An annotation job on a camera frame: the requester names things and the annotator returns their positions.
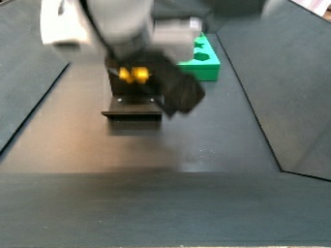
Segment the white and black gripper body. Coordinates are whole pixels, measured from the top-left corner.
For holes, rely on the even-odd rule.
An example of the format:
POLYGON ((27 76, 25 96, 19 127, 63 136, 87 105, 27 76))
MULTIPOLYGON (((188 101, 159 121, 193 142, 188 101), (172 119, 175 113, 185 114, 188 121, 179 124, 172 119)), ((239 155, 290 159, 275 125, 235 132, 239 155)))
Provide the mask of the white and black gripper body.
POLYGON ((177 66, 192 58, 193 40, 200 34, 199 18, 156 20, 144 51, 125 65, 105 60, 105 68, 145 66, 151 70, 161 94, 159 107, 168 116, 176 112, 188 114, 205 95, 196 77, 177 66))

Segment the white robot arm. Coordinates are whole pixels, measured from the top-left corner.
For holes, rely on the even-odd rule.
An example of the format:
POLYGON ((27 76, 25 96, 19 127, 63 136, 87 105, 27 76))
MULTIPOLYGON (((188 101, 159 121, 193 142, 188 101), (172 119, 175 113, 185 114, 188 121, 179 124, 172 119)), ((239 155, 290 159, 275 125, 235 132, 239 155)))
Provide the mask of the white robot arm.
POLYGON ((159 18, 153 7, 155 0, 41 0, 41 42, 67 57, 87 47, 101 54, 113 101, 187 114, 204 90, 179 64, 193 58, 203 23, 159 18))

